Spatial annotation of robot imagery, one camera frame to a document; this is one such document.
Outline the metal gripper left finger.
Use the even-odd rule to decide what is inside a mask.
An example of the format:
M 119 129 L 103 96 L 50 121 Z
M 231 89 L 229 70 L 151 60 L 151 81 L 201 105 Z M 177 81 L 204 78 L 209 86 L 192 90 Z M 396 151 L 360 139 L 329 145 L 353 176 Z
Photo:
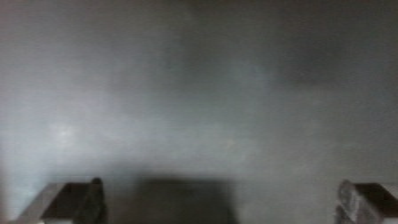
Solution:
M 50 183 L 14 224 L 108 224 L 103 181 Z

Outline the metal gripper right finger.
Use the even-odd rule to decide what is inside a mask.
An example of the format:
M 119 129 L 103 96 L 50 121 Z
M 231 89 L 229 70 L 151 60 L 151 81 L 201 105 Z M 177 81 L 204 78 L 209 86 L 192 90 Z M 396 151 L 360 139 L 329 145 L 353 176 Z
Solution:
M 334 224 L 398 224 L 398 183 L 341 182 Z

